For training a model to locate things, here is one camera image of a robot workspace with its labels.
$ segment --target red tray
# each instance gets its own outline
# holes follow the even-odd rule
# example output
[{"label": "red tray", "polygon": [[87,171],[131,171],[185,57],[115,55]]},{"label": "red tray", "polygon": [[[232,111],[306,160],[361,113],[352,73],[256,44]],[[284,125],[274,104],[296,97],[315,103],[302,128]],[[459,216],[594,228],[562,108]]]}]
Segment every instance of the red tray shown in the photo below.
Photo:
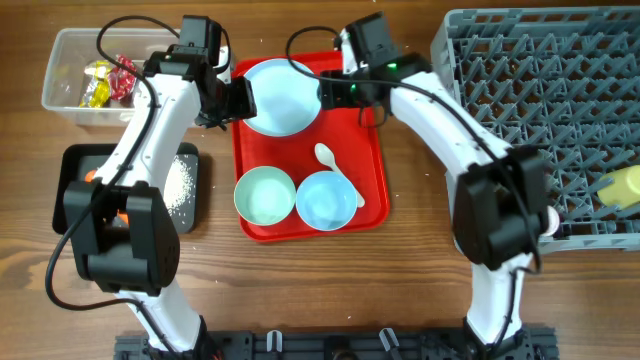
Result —
[{"label": "red tray", "polygon": [[[300,54],[293,57],[316,74],[342,68],[339,52]],[[234,76],[243,75],[254,65],[272,58],[255,59],[238,64]],[[341,234],[372,229],[384,222],[391,204],[387,191],[384,165],[380,154],[378,131],[358,125],[358,109],[321,110],[318,117],[298,134],[273,138],[251,130],[244,121],[231,125],[236,181],[258,166],[274,166],[286,172],[296,188],[309,175],[328,170],[314,154],[316,143],[324,143],[336,156],[336,163],[365,199],[365,206],[345,227],[331,232],[315,230],[305,224],[294,208],[286,219],[271,226],[253,225],[242,217],[240,226],[257,242],[302,239],[312,236]],[[363,114],[363,124],[374,123],[373,111]]]}]

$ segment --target yellow object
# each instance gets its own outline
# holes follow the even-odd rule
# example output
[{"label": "yellow object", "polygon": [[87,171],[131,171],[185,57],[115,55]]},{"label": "yellow object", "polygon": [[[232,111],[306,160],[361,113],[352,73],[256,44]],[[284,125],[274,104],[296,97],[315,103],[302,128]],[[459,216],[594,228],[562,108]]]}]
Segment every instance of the yellow object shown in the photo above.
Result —
[{"label": "yellow object", "polygon": [[106,60],[94,61],[84,68],[84,73],[89,76],[93,76],[99,80],[107,78],[109,72],[111,72],[112,66]]},{"label": "yellow object", "polygon": [[640,203],[640,165],[614,171],[602,177],[611,178],[613,184],[598,191],[598,197],[607,206],[619,205],[626,209]]},{"label": "yellow object", "polygon": [[94,61],[84,68],[84,73],[92,76],[87,90],[82,96],[80,107],[103,107],[111,97],[111,87],[107,81],[107,74],[111,71],[111,64],[107,61]]}]

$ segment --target plastic spoon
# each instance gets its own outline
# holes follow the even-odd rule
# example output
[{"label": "plastic spoon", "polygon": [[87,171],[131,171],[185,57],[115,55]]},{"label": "plastic spoon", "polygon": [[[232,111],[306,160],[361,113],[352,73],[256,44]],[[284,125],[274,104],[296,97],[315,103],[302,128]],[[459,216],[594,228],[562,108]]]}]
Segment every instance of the plastic spoon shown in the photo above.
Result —
[{"label": "plastic spoon", "polygon": [[[315,147],[315,152],[316,152],[316,158],[318,158],[318,161],[320,162],[320,164],[324,166],[328,166],[334,172],[344,176],[342,171],[340,171],[340,169],[338,168],[338,165],[336,165],[336,157],[333,155],[333,152],[331,152],[331,149],[329,149],[327,145],[323,143],[317,143]],[[358,207],[359,208],[363,207],[364,198],[362,197],[362,195],[360,195],[360,192],[358,192],[358,190],[356,190],[356,195],[358,195]]]}]

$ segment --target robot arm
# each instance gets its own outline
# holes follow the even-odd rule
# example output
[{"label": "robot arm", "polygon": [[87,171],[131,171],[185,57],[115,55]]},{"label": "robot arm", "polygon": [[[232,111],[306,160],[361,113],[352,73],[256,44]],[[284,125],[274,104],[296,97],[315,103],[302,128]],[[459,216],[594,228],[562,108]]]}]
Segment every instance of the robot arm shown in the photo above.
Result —
[{"label": "robot arm", "polygon": [[[349,24],[336,43],[342,50],[343,71],[322,75],[356,81],[353,85],[344,81],[321,84],[323,108],[380,104],[411,127],[446,166],[456,245],[473,263],[473,299],[465,330],[477,358],[512,349],[522,327],[519,304],[524,276],[517,269],[528,267],[536,246],[524,224],[528,222],[536,239],[548,227],[543,161],[535,150],[513,149],[484,129],[450,96],[430,64],[418,54],[402,56],[381,13]],[[413,85],[435,95],[448,108],[425,94],[375,81]],[[462,121],[498,162],[480,148]],[[512,189],[506,186],[498,166],[509,169],[526,214],[515,206],[514,194],[509,193]],[[507,191],[501,196],[496,189]]]},{"label": "robot arm", "polygon": [[[71,239],[80,276],[118,298],[142,303],[153,324],[135,305],[129,306],[154,351],[172,351],[188,359],[216,359],[219,354],[204,320],[189,306],[175,280],[180,245],[160,189],[194,120],[197,125],[224,129],[227,122],[255,116],[249,82],[243,77],[231,80],[231,54],[228,47],[220,47],[221,32],[209,18],[185,16],[179,44],[154,53],[145,63],[144,75],[157,95],[151,127],[128,171]],[[145,86],[141,90],[134,99],[131,122],[94,181],[67,188],[64,207],[69,223],[116,176],[140,137],[153,96]],[[110,225],[118,211],[127,213],[128,228]]]}]

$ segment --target wood grain surface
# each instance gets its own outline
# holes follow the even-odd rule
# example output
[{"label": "wood grain surface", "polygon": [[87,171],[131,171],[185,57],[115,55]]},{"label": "wood grain surface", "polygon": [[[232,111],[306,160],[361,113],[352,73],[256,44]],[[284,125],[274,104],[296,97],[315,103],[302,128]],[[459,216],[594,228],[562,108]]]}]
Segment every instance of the wood grain surface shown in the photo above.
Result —
[{"label": "wood grain surface", "polygon": [[[117,142],[122,128],[77,127],[40,105],[57,32],[101,27],[141,14],[178,27],[183,14],[208,15],[229,30],[239,59],[279,55],[309,25],[342,28],[386,11],[399,43],[429,55],[454,8],[585,6],[577,1],[490,0],[125,0],[3,1],[0,5],[0,359],[110,359],[114,337],[140,334],[124,306],[72,313],[52,305],[44,272],[59,237],[51,229],[63,151]],[[609,1],[589,4],[608,5]],[[137,27],[147,24],[133,22]],[[295,51],[321,51],[309,35]],[[379,228],[336,237],[258,245],[241,232],[233,205],[231,137],[191,129],[185,141],[206,154],[203,216],[181,238],[178,279],[213,330],[375,330],[460,326],[471,298],[469,262],[453,246],[444,169],[406,126],[380,130],[392,210]],[[68,247],[55,287],[63,299],[109,299],[81,280]],[[527,278],[525,322],[556,327],[562,359],[640,355],[640,253],[590,251],[545,257]]]}]

